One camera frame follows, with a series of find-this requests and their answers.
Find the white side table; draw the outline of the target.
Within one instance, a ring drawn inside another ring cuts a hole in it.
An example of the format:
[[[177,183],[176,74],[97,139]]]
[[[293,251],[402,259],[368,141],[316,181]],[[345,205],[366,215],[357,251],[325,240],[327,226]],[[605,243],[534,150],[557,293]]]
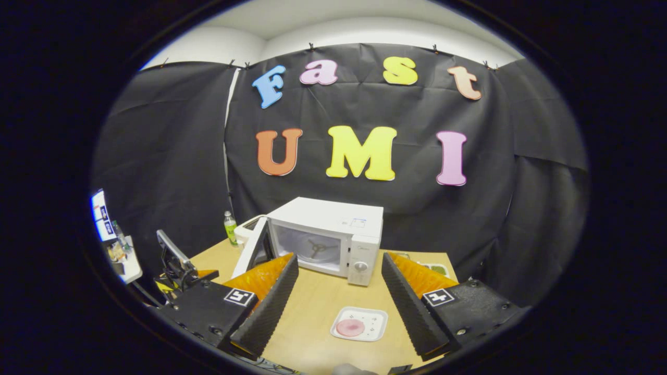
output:
[[[125,237],[129,250],[120,256],[120,247],[118,242],[107,246],[107,256],[110,261],[110,266],[114,272],[119,275],[125,284],[136,282],[142,275],[143,271],[140,266],[140,261],[135,250],[133,239],[131,236]]]

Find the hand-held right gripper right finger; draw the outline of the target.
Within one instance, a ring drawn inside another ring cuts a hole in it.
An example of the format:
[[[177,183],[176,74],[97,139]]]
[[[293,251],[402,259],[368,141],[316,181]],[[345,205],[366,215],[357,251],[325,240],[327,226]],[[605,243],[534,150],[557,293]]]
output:
[[[520,323],[532,310],[477,279],[458,283],[396,253],[381,275],[422,360],[474,351]]]

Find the white microwave oven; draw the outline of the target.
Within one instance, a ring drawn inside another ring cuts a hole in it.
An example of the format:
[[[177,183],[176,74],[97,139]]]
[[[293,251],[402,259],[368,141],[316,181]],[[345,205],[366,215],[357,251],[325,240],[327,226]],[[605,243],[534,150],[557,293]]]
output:
[[[383,215],[383,207],[296,197],[258,221],[232,276],[262,260],[293,254],[301,268],[368,286],[379,254]]]

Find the green label drink bottle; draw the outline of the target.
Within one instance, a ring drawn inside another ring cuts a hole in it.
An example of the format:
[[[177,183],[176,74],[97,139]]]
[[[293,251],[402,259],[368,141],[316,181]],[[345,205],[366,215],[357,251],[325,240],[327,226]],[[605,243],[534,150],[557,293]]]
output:
[[[238,242],[235,234],[235,229],[237,227],[237,223],[235,218],[233,217],[231,211],[225,211],[224,212],[224,229],[227,234],[227,238],[230,242],[231,245],[234,247],[238,247]]]

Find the pink ham slice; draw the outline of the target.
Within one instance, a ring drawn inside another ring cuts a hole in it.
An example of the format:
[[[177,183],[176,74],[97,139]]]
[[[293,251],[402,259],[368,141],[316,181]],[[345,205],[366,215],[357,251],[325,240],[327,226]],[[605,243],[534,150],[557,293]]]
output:
[[[357,337],[364,332],[365,324],[358,319],[344,319],[336,324],[335,330],[345,337]]]

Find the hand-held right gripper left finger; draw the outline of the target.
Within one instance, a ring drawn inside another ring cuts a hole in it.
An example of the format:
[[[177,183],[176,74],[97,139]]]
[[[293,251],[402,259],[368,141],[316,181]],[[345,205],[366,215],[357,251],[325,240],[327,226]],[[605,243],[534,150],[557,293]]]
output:
[[[286,254],[224,284],[199,283],[155,311],[220,351],[257,360],[271,339],[299,275]]]

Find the white cherry print food tray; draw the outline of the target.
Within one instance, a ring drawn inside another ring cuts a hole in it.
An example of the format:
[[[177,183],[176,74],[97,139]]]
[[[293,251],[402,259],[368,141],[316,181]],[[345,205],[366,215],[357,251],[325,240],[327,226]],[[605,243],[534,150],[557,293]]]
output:
[[[344,319],[358,319],[365,324],[365,330],[357,337],[345,337],[339,335],[336,330],[336,324]],[[346,306],[341,308],[335,320],[333,321],[330,334],[338,339],[353,340],[358,342],[376,342],[380,340],[386,330],[388,323],[388,313],[381,309],[367,309],[357,308],[353,306]]]

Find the white toaster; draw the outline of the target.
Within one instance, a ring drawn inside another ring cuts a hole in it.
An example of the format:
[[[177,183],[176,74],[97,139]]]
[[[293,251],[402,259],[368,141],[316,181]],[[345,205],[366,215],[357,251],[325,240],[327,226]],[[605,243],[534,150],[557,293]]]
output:
[[[250,238],[250,235],[252,235],[255,226],[257,226],[258,221],[263,217],[265,217],[265,215],[258,215],[252,219],[248,219],[248,221],[244,222],[243,224],[237,225],[234,230],[234,234],[239,247],[244,247],[245,243]]]

